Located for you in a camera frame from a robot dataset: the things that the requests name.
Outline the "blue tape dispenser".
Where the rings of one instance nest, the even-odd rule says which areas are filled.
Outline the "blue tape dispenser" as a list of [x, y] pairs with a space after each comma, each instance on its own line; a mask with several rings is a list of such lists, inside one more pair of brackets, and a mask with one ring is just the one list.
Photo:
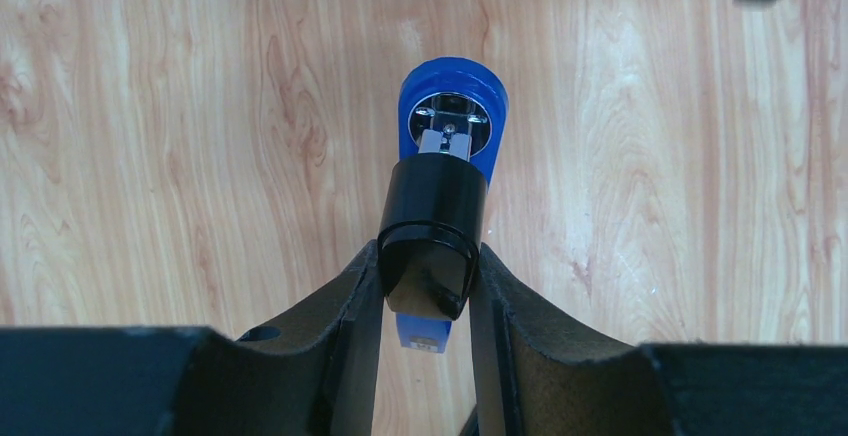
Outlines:
[[439, 57], [398, 98], [398, 154], [377, 238], [378, 268], [400, 343], [445, 351], [481, 252], [485, 201], [509, 113], [483, 64]]

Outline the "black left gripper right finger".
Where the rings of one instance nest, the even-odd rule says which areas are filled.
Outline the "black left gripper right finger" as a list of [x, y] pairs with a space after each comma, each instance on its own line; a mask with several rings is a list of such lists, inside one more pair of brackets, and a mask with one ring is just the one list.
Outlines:
[[641, 343], [566, 314], [483, 247], [469, 303], [482, 435], [843, 435], [843, 346]]

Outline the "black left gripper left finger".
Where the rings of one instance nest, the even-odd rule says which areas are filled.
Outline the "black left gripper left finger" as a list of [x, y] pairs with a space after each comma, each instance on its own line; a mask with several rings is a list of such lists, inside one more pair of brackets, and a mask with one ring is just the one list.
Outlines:
[[1, 332], [5, 435], [367, 435], [383, 315], [377, 246], [232, 340], [201, 326]]

